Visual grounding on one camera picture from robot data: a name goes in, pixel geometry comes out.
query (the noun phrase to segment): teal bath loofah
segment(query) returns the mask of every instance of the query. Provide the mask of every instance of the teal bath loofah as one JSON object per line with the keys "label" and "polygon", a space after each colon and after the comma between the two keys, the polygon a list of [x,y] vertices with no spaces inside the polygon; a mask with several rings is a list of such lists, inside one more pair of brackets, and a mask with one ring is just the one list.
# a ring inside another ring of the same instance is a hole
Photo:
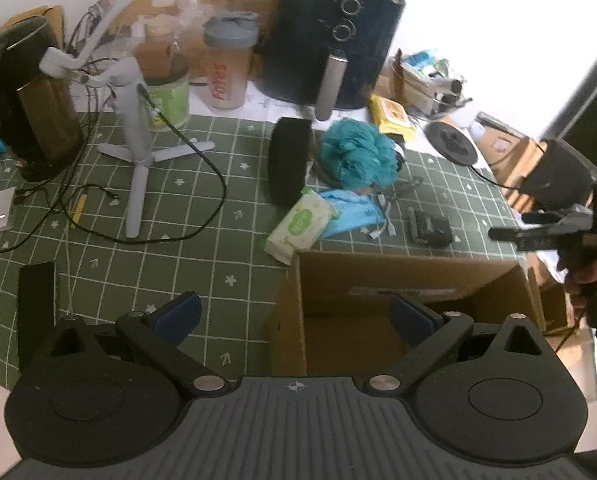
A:
{"label": "teal bath loofah", "polygon": [[398,176],[393,140],[378,133],[374,124],[343,119],[323,136],[319,160],[343,189],[387,187]]}

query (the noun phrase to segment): wet wipes pack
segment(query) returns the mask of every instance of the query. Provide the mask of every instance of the wet wipes pack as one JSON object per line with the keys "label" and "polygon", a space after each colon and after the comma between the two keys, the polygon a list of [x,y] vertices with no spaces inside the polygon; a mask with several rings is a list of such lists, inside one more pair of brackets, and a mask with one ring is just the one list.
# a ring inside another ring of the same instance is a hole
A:
{"label": "wet wipes pack", "polygon": [[265,242],[265,252],[289,265],[296,250],[310,249],[336,209],[317,192],[306,187],[300,198]]}

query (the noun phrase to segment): cardboard box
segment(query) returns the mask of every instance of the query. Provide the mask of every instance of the cardboard box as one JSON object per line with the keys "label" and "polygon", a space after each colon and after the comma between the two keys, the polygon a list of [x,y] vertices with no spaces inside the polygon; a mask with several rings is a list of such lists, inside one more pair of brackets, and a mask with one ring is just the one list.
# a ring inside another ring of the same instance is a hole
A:
{"label": "cardboard box", "polygon": [[499,323],[520,312],[544,326],[517,262],[302,251],[268,319],[272,373],[379,372],[407,350],[388,316],[395,292],[477,322]]}
{"label": "cardboard box", "polygon": [[487,164],[491,166],[507,162],[506,159],[511,156],[510,153],[521,140],[523,139],[513,134],[485,126],[485,135],[476,144]]}
{"label": "cardboard box", "polygon": [[545,317],[546,334],[560,334],[574,324],[574,313],[569,295],[565,294],[562,283],[558,283],[549,273],[547,266],[536,254],[527,255],[527,264],[536,276],[540,303]]}
{"label": "cardboard box", "polygon": [[116,34],[118,27],[131,25],[136,22],[139,16],[156,16],[159,14],[178,16],[180,12],[179,2],[180,0],[132,0],[118,18],[112,22],[108,32]]}

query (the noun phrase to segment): black cable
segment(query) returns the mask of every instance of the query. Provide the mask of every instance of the black cable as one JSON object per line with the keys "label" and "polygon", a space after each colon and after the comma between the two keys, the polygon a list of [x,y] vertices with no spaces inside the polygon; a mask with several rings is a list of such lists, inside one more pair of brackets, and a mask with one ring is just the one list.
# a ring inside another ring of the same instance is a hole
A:
{"label": "black cable", "polygon": [[492,180],[490,178],[487,178],[483,173],[480,173],[480,172],[476,171],[473,166],[467,166],[467,168],[469,168],[472,171],[472,173],[476,174],[477,176],[479,176],[483,180],[489,182],[493,186],[502,187],[503,189],[511,189],[513,191],[520,192],[520,189],[518,189],[518,187],[505,186],[504,184],[499,184],[498,182],[496,182],[496,181],[494,181],[494,180]]}
{"label": "black cable", "polygon": [[45,179],[43,182],[37,184],[36,186],[33,186],[33,187],[24,187],[24,188],[21,188],[21,189],[17,190],[17,192],[16,192],[16,198],[19,198],[20,200],[22,200],[24,198],[27,198],[27,197],[33,195],[40,188],[47,186],[47,184],[49,184],[55,178],[56,178],[56,175],[55,176],[51,176],[50,178]]}
{"label": "black cable", "polygon": [[[78,153],[77,158],[74,160],[74,162],[72,163],[72,165],[66,169],[63,178],[61,179],[61,183],[59,185],[58,188],[58,193],[57,193],[57,197],[56,200],[54,200],[54,202],[50,205],[50,208],[48,208],[47,213],[45,213],[45,215],[43,215],[43,217],[38,221],[38,223],[32,228],[32,230],[29,232],[29,234],[27,236],[25,236],[25,238],[23,238],[23,240],[21,240],[20,242],[18,242],[17,244],[13,245],[12,247],[8,247],[6,249],[0,249],[0,254],[4,254],[4,253],[9,253],[11,251],[15,251],[16,249],[18,249],[19,247],[21,247],[24,243],[26,243],[28,240],[30,240],[30,238],[32,238],[32,236],[34,235],[34,233],[36,233],[36,231],[38,231],[41,226],[43,225],[43,223],[45,222],[45,220],[52,214],[56,214],[57,211],[54,210],[54,208],[58,205],[61,204],[62,206],[62,199],[63,196],[65,195],[65,193],[67,192],[67,189],[69,189],[69,187],[72,185],[72,181],[74,179],[74,175],[76,174],[76,168],[78,167],[78,165],[80,164],[80,161],[83,158],[83,155],[85,155],[85,149],[87,147],[87,144],[89,143],[89,140],[92,136],[92,133],[94,132],[94,127],[96,125],[96,122],[98,121],[98,117],[99,117],[99,111],[98,111],[98,94],[95,92],[96,95],[96,113],[94,115],[95,119],[92,120],[92,112],[91,112],[91,96],[89,94],[89,89],[88,89],[88,102],[87,102],[87,108],[88,108],[88,122],[87,122],[87,133],[85,135],[85,139],[83,141],[83,145]],[[42,189],[45,193],[46,196],[47,195],[47,189],[45,187],[39,187],[39,190]]]}
{"label": "black cable", "polygon": [[[67,208],[70,203],[72,202],[72,200],[74,199],[74,197],[83,189],[88,189],[90,187],[95,187],[96,189],[100,189],[102,192],[104,192],[108,197],[110,197],[111,199],[115,199],[118,198],[118,195],[116,193],[114,193],[113,191],[110,191],[109,189],[106,189],[102,186],[100,186],[99,184],[82,184],[80,186],[77,186],[76,189],[74,190],[74,192],[69,196],[69,198],[66,200],[65,202],[65,208]],[[55,212],[56,213],[60,213],[61,211],[63,211],[64,209],[58,209]]]}
{"label": "black cable", "polygon": [[76,35],[80,32],[81,27],[83,26],[83,20],[85,18],[87,18],[88,16],[94,17],[93,14],[91,12],[89,12],[89,10],[83,14],[83,16],[81,16],[81,19],[78,20],[78,23],[76,23],[76,26],[74,27],[74,30],[72,31],[72,35],[69,37],[69,41],[66,44],[66,51],[69,50],[69,48],[73,47],[74,49],[76,49],[75,45],[72,45],[72,43],[74,42]]}
{"label": "black cable", "polygon": [[92,61],[88,61],[87,63],[85,63],[83,65],[83,67],[93,65],[95,63],[100,63],[101,61],[118,61],[118,58],[117,57],[101,57],[101,59],[93,59]]}
{"label": "black cable", "polygon": [[587,308],[585,308],[580,314],[578,314],[578,316],[576,317],[576,321],[574,322],[574,326],[572,326],[569,329],[569,332],[565,334],[565,337],[563,337],[562,341],[560,343],[558,343],[558,346],[556,347],[556,350],[554,350],[554,353],[558,353],[558,351],[563,348],[563,346],[565,345],[565,343],[567,342],[567,340],[574,335],[574,333],[576,332],[576,330],[579,329],[579,327],[581,326],[581,320],[583,318],[583,316],[585,316],[585,313],[587,312]]}
{"label": "black cable", "polygon": [[504,160],[507,160],[513,154],[514,154],[514,150],[509,150],[507,153],[505,153],[505,155],[501,156],[501,158],[499,158],[498,160],[495,160],[494,162],[490,162],[489,167],[492,168],[494,166],[499,165],[501,162],[503,162]]}
{"label": "black cable", "polygon": [[14,205],[22,204],[24,202],[24,200],[28,199],[31,196],[36,195],[39,191],[44,191],[46,196],[49,197],[48,189],[45,186],[32,187],[31,189],[17,189],[14,192]]}
{"label": "black cable", "polygon": [[214,165],[214,163],[209,158],[207,158],[207,156],[205,156],[205,154],[203,152],[201,152],[196,146],[194,146],[193,142],[190,142],[187,137],[185,137],[183,134],[181,134],[178,131],[178,129],[172,123],[170,123],[169,119],[167,117],[165,117],[165,115],[163,115],[163,113],[156,107],[156,105],[150,98],[149,93],[147,92],[147,89],[143,85],[138,85],[137,90],[138,90],[139,94],[141,94],[143,96],[143,98],[147,101],[147,103],[150,105],[150,107],[152,107],[152,109],[163,120],[163,122],[165,124],[167,124],[169,129],[171,129],[171,131],[173,131],[183,142],[185,142],[185,144],[187,144],[192,150],[194,150],[194,152],[196,152],[198,154],[198,156],[200,156],[200,158],[214,171],[214,173],[216,173],[216,176],[220,180],[222,187],[223,187],[223,194],[221,196],[220,202],[218,203],[218,206],[216,207],[216,209],[214,209],[212,214],[208,217],[208,219],[205,222],[203,222],[203,224],[198,229],[196,229],[195,231],[191,232],[188,235],[179,236],[179,237],[175,237],[175,238],[165,238],[165,239],[155,238],[155,239],[147,239],[147,240],[123,240],[121,238],[116,238],[113,236],[109,236],[109,235],[94,231],[92,229],[88,229],[87,227],[83,227],[82,225],[75,222],[74,218],[72,218],[70,216],[69,212],[67,212],[66,205],[64,205],[61,208],[61,211],[64,213],[64,216],[66,216],[66,218],[69,220],[70,224],[72,224],[74,227],[80,229],[81,231],[84,231],[84,232],[94,235],[94,236],[101,237],[104,240],[107,240],[110,242],[116,242],[116,243],[122,244],[122,245],[160,244],[160,243],[167,243],[167,242],[182,242],[185,240],[189,240],[191,238],[194,238],[201,231],[203,231],[203,229],[205,229],[205,227],[207,227],[211,223],[211,221],[213,221],[213,219],[216,218],[219,211],[225,204],[225,200],[227,199],[227,183],[226,183],[225,177],[220,172],[220,170]]}

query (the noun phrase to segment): person's hand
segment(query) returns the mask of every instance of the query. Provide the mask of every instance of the person's hand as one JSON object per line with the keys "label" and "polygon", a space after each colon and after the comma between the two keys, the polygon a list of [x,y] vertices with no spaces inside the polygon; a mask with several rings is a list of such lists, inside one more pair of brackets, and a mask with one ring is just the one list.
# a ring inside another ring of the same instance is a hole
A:
{"label": "person's hand", "polygon": [[[575,268],[568,265],[570,262],[560,254],[558,261],[558,270]],[[587,307],[587,298],[582,294],[582,285],[597,282],[597,260],[580,269],[570,270],[565,277],[565,292],[569,294],[571,305],[575,311],[580,311]]]}

